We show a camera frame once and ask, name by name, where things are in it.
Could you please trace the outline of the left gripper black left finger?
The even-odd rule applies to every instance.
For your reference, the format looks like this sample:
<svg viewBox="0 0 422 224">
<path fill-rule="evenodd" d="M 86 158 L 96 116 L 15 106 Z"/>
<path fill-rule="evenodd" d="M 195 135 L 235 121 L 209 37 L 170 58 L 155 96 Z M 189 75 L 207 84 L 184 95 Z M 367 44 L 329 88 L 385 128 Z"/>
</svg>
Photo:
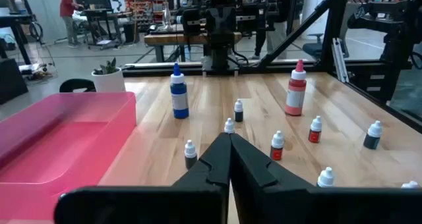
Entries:
<svg viewBox="0 0 422 224">
<path fill-rule="evenodd" d="M 171 186 L 86 186 L 60 197 L 55 223 L 226 223 L 230 136 L 221 133 Z"/>
</svg>

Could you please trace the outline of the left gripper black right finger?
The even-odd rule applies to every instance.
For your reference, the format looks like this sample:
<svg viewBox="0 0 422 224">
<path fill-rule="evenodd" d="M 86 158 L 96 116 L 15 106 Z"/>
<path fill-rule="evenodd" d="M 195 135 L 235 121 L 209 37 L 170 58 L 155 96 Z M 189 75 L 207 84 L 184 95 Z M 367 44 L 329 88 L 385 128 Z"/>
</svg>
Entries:
<svg viewBox="0 0 422 224">
<path fill-rule="evenodd" d="M 419 188 L 322 188 L 290 172 L 238 134 L 231 183 L 240 223 L 420 223 Z"/>
</svg>

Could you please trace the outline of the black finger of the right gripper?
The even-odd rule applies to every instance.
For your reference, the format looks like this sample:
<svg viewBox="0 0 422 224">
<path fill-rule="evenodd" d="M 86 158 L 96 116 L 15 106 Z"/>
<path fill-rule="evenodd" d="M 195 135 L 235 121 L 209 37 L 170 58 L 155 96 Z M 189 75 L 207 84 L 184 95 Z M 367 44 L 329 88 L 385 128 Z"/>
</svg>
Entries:
<svg viewBox="0 0 422 224">
<path fill-rule="evenodd" d="M 209 8 L 206 10 L 206 30 L 207 35 L 216 35 L 220 27 L 220 14 L 217 8 Z"/>
<path fill-rule="evenodd" d="M 236 29 L 236 10 L 234 7 L 222 7 L 220 10 L 220 34 L 231 35 Z"/>
</svg>

